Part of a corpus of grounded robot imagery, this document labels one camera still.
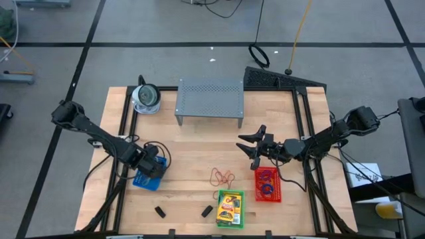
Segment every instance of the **red basket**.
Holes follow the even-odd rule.
[[[281,202],[280,178],[275,167],[259,167],[255,170],[255,200]]]

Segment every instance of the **wooden table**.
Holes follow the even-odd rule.
[[[330,126],[325,92],[323,88],[307,88],[307,92],[314,128],[319,132]],[[125,87],[109,89],[100,126],[113,135],[118,134],[125,94]],[[138,116],[135,132],[140,136],[139,144],[146,141],[166,144],[173,162],[157,192],[135,187],[132,180],[127,182],[120,233],[168,234],[168,230],[174,228],[176,234],[264,235],[265,230],[271,230],[273,235],[315,234],[308,193],[292,183],[281,181],[282,203],[256,202],[251,160],[235,146],[238,142],[246,143],[237,137],[239,134],[255,133],[261,124],[267,126],[268,133],[274,134],[275,141],[298,138],[291,92],[245,92],[245,117],[241,129],[236,127],[236,119],[220,118],[185,118],[183,126],[178,126],[174,117],[177,92],[164,91],[161,94],[160,111],[154,115]],[[299,103],[301,114],[305,115],[302,100]],[[303,125],[308,135],[304,116]],[[329,153],[339,156],[335,149]],[[105,156],[103,149],[95,149],[91,167]],[[77,230],[89,223],[104,202],[111,165],[112,161],[107,162],[89,178],[76,223]],[[262,159],[260,166],[272,164]],[[217,188],[209,183],[214,167],[222,172],[231,170],[236,176],[232,189],[245,191],[244,230],[219,229],[215,224],[217,201],[213,199],[213,192]],[[330,203],[348,226],[357,230],[341,163],[328,157],[323,159],[322,167]],[[281,171],[283,177],[304,184],[299,161],[291,161],[281,167]],[[208,205],[214,206],[214,210],[203,218],[201,213]],[[324,231],[323,209],[319,201],[317,205]],[[156,206],[163,209],[167,215],[165,218],[155,212]],[[113,205],[108,228],[112,228],[115,209]]]

